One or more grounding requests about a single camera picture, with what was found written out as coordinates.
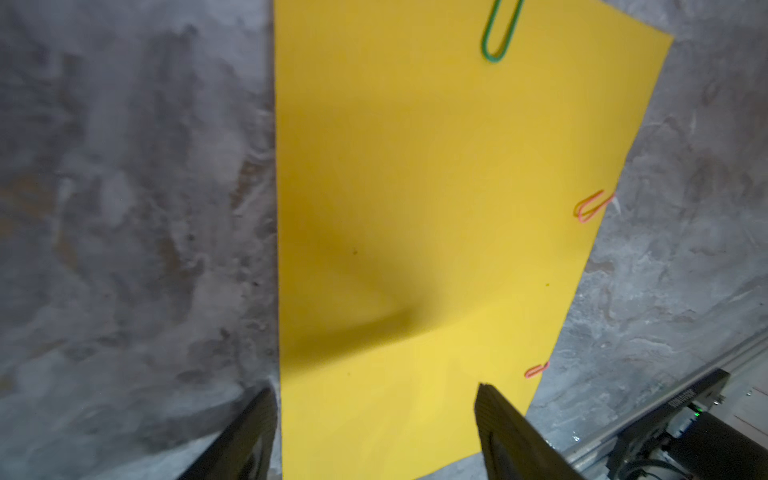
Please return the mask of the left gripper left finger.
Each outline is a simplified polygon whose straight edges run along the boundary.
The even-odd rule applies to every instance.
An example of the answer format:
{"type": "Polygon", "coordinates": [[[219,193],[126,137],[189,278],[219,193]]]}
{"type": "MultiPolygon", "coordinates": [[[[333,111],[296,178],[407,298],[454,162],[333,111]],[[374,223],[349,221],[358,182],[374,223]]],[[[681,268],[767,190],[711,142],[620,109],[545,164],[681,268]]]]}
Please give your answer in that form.
{"type": "Polygon", "coordinates": [[[265,480],[277,432],[274,389],[263,388],[178,480],[265,480]]]}

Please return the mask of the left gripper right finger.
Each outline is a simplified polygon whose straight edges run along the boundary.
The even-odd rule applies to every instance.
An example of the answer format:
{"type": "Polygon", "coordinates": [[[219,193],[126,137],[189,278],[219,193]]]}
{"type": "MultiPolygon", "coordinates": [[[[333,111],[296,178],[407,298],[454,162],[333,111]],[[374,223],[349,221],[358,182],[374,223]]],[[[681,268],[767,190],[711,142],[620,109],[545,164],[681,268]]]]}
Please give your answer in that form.
{"type": "Polygon", "coordinates": [[[478,386],[474,413],[489,479],[582,479],[493,385],[478,386]]]}

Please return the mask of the pink paperclip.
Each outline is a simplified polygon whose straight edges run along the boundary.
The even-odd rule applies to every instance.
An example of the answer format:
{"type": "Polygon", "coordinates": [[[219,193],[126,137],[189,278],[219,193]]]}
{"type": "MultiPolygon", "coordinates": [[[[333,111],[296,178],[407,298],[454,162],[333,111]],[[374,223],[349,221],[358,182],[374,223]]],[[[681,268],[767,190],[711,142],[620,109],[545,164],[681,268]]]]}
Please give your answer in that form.
{"type": "Polygon", "coordinates": [[[532,379],[532,378],[534,378],[534,377],[536,377],[538,375],[541,375],[543,372],[545,372],[549,368],[549,366],[550,366],[550,362],[547,361],[547,362],[545,362],[543,364],[531,367],[531,368],[529,368],[528,370],[525,371],[524,377],[526,379],[532,379]]]}
{"type": "Polygon", "coordinates": [[[615,197],[615,193],[606,194],[604,190],[599,190],[578,202],[574,207],[573,215],[579,223],[588,223],[612,203],[615,197]]]}

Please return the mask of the yellow paper document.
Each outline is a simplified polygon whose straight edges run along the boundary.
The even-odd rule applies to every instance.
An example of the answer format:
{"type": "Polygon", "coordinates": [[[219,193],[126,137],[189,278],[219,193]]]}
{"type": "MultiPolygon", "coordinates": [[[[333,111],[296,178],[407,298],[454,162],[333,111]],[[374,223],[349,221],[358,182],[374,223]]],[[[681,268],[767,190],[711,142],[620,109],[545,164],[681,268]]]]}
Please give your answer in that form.
{"type": "Polygon", "coordinates": [[[672,37],[601,1],[278,1],[282,470],[416,479],[526,410],[672,37]]]}

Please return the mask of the green paperclip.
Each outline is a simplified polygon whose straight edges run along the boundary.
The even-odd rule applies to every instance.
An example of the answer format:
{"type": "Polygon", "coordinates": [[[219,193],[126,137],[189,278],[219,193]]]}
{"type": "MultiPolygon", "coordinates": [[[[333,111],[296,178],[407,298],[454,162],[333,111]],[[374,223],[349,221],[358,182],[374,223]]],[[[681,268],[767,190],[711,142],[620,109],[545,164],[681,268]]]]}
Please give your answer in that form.
{"type": "Polygon", "coordinates": [[[514,8],[510,12],[507,23],[502,30],[497,29],[498,20],[502,13],[502,1],[494,0],[491,3],[491,8],[480,40],[480,52],[487,62],[497,64],[506,56],[515,35],[525,3],[525,0],[517,0],[514,2],[514,8]]]}

